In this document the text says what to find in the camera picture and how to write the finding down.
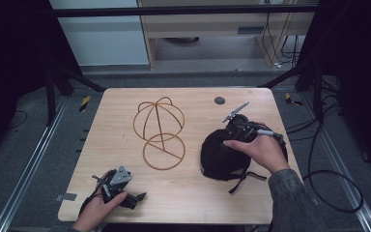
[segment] cable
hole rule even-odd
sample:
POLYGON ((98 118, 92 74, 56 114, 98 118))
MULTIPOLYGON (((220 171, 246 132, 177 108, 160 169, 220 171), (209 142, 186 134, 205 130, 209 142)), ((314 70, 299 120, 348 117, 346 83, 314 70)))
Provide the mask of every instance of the cable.
MULTIPOLYGON (((324 110, 324 114, 326 114, 330 109, 336 107, 336 106, 339 106, 337 103, 333 103, 332 105, 328 106, 325 110, 324 110)), ((299 128, 299 129, 296 129, 296 130, 293 130, 293 131, 287 131, 287 134, 290 134, 290 133, 295 133, 295 132, 298 132, 298 131, 302 131, 306 128, 308 128, 309 126, 311 126, 313 123, 317 122, 318 120, 317 119, 311 119, 311 120, 308 120, 308 121, 305 121, 305 122, 302 122, 302 123, 299 123, 299 124, 296 124, 294 126, 291 126, 289 128, 286 128, 285 130, 289 130, 289 129, 293 129, 293 128, 296 128, 296 127, 299 127, 301 125, 304 125, 306 124, 305 126, 303 126, 302 128, 299 128)))
MULTIPOLYGON (((324 115, 325 117, 328 117, 330 114, 332 114, 333 112, 338 112, 338 110, 335 110, 335 111, 331 111, 330 113, 326 114, 328 112, 328 110, 330 110, 331 108, 333 107, 339 107, 339 104, 335 103, 333 105, 331 105, 330 107, 328 107, 325 111, 324 111, 324 115)), ((300 123, 300 125, 303 125, 305 123, 308 123, 308 122, 316 122, 316 120, 309 120, 309 121, 306 121, 304 123, 300 123)), ((312 136, 309 136, 309 137, 304 137, 304 138, 293 138, 293 139, 289 139, 290 142, 293 142, 293 141, 301 141, 301 140, 306 140, 306 139, 310 139, 310 138, 313 138, 315 135, 312 135, 312 136)))
POLYGON ((286 53, 292 53, 291 51, 284 51, 284 47, 285 45, 287 44, 287 41, 288 41, 288 38, 289 36, 286 36, 285 39, 284 39, 284 42, 282 43, 282 47, 281 47, 281 55, 285 58, 291 58, 291 56, 287 56, 285 55, 286 53))
POLYGON ((98 180, 98 184, 95 187, 95 190, 90 194, 89 197, 86 198, 86 200, 83 202, 83 204, 80 207, 79 215, 84 211, 86 206, 92 201, 93 198, 101 195, 101 193, 96 194, 99 189, 102 187, 102 184, 104 183, 104 180, 110 175, 111 171, 106 172, 101 178, 98 178, 96 176, 93 176, 93 178, 98 180))
POLYGON ((329 81, 325 80, 324 78, 322 78, 322 84, 323 84, 323 86, 322 86, 323 89, 328 90, 333 94, 338 94, 338 92, 339 92, 338 87, 336 87, 335 85, 333 85, 329 81))
POLYGON ((305 181, 306 179, 309 179, 309 184, 310 186, 312 187, 312 190, 315 192, 315 194, 319 197, 319 199, 321 199, 324 203, 326 203, 328 206, 330 206, 332 209, 336 210, 336 211, 339 211, 339 212, 342 212, 342 213, 347 213, 347 214, 352 214, 352 213, 355 213, 357 212, 358 210, 360 210, 363 206, 363 194, 360 190, 360 188, 357 186, 357 184, 355 182, 353 182, 350 178, 346 177, 345 175, 341 174, 341 173, 338 173, 338 172, 335 172, 335 171, 332 171, 332 170, 318 170, 318 171, 313 171, 311 172, 311 160, 312 160, 312 154, 313 154, 313 150, 315 148, 315 142, 316 142, 316 138, 318 137, 318 133, 322 130, 322 126, 323 126, 324 123, 320 123, 316 132, 315 132, 315 135, 314 135, 314 138, 312 140, 312 144, 311 144, 311 149, 309 151, 309 157, 308 157, 308 174, 306 176, 304 176, 302 179, 305 181), (322 195, 315 189, 315 186, 313 184, 313 181, 312 181, 312 176, 315 175, 315 174, 319 174, 319 173, 330 173, 330 174, 333 174, 333 175, 337 175, 337 176, 340 176, 342 178, 344 178, 345 180, 347 180, 349 183, 351 183, 356 189, 357 189, 357 192, 360 196, 360 201, 359 201, 359 204, 356 208, 352 209, 352 210, 348 210, 348 209, 341 209, 339 207, 336 207, 334 206, 333 204, 329 203, 324 197, 322 197, 322 195))
POLYGON ((297 46, 299 45, 299 37, 295 36, 295 42, 294 42, 294 51, 292 53, 292 59, 291 59, 291 68, 295 67, 297 65, 297 46))
MULTIPOLYGON (((265 3, 267 5, 269 5, 271 2, 269 0, 266 0, 265 3)), ((285 23, 284 23, 284 26, 282 28, 282 31, 285 30, 285 27, 286 27, 286 24, 287 24, 287 21, 288 20, 285 20, 285 23)), ((272 40, 272 35, 271 35, 271 30, 270 30, 270 13, 267 13, 267 21, 266 21, 266 25, 265 25, 265 28, 264 28, 264 31, 263 31, 263 34, 262 34, 262 44, 263 44, 263 47, 265 49, 265 51, 267 52, 267 55, 268 55, 268 59, 270 60, 270 63, 273 64, 273 61, 272 61, 272 58, 270 57, 270 54, 268 53, 268 50, 265 46, 265 42, 264 42, 264 38, 265 38, 265 33, 268 31, 268 34, 270 36, 270 39, 271 39, 271 44, 272 44, 272 48, 273 48, 273 55, 275 56, 275 58, 278 60, 278 65, 282 65, 282 64, 285 64, 285 63, 289 63, 290 61, 281 61, 277 54, 276 54, 276 47, 275 47, 275 44, 273 43, 273 40, 272 40)))
POLYGON ((336 98, 337 99, 337 95, 328 95, 328 96, 326 96, 326 97, 324 97, 323 99, 322 99, 322 102, 324 102, 324 101, 326 101, 328 98, 336 98))
POLYGON ((26 121, 26 119, 28 119, 28 113, 26 113, 25 111, 17 110, 16 112, 25 114, 25 118, 23 119, 22 122, 18 123, 17 125, 14 125, 12 127, 8 127, 7 130, 11 130, 11 129, 15 129, 15 128, 19 127, 20 125, 22 125, 26 121))

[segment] wire hat frame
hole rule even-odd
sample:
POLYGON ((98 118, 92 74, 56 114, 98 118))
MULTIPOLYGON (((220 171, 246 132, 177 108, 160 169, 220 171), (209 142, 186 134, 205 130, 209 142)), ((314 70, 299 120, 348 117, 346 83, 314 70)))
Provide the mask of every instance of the wire hat frame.
POLYGON ((169 169, 176 167, 183 161, 186 155, 186 145, 184 144, 183 140, 178 135, 183 130, 184 125, 185 125, 185 116, 184 116, 183 111, 179 107, 174 105, 171 99, 169 99, 168 97, 163 97, 156 102, 143 101, 138 105, 137 114, 135 115, 133 119, 133 129, 134 129, 134 132, 137 134, 137 136, 139 136, 141 139, 146 141, 143 147, 143 159, 144 161, 146 161, 146 163, 150 167, 156 170, 169 170, 169 169), (155 112, 156 114, 158 132, 151 136, 147 136, 146 131, 148 130, 148 125, 150 124, 150 119, 152 117, 153 112, 155 112), (174 132, 163 131, 162 124, 164 122, 161 119, 162 112, 171 116, 171 118, 174 120, 175 124, 178 126, 178 129, 176 131, 174 132), (140 129, 137 128, 136 125, 138 124, 141 125, 141 122, 139 122, 140 121, 139 116, 142 114, 146 114, 146 115, 144 117, 144 122, 142 124, 142 127, 140 127, 141 128, 141 131, 140 131, 140 129), (183 151, 180 152, 179 154, 176 152, 169 151, 169 149, 167 148, 165 144, 166 142, 169 142, 170 140, 173 141, 173 139, 178 140, 183 147, 183 151), (150 146, 160 150, 163 154, 169 155, 170 157, 174 158, 175 159, 174 164, 170 164, 170 165, 161 165, 161 163, 159 165, 154 164, 152 161, 150 161, 150 156, 148 156, 146 152, 147 148, 150 146))

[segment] sleeve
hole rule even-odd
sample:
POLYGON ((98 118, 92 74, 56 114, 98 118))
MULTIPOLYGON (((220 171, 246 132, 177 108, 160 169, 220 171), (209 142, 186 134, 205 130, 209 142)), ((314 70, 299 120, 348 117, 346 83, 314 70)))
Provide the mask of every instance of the sleeve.
POLYGON ((324 231, 324 222, 294 170, 284 169, 274 173, 269 179, 269 186, 274 231, 324 231))

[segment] black cap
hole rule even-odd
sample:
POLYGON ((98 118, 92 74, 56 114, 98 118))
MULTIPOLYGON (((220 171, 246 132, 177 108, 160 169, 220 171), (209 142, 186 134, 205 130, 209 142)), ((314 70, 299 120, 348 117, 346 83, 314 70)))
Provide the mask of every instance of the black cap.
POLYGON ((216 130, 204 141, 201 148, 201 171, 204 176, 228 181, 240 179, 251 164, 251 157, 223 145, 224 140, 234 139, 228 130, 216 130), (243 169, 242 174, 233 172, 243 169))

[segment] human hand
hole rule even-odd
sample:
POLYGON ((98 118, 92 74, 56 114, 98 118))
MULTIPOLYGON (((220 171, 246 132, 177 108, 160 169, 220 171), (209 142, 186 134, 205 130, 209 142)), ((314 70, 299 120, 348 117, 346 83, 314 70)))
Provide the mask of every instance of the human hand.
POLYGON ((72 228, 81 232, 92 230, 102 223, 107 215, 125 200, 127 195, 126 192, 122 192, 105 204, 99 188, 96 196, 86 205, 72 228))
POLYGON ((246 153, 258 164, 267 168, 271 174, 290 168, 279 143, 272 136, 258 134, 250 143, 237 140, 228 140, 223 143, 227 147, 246 153))

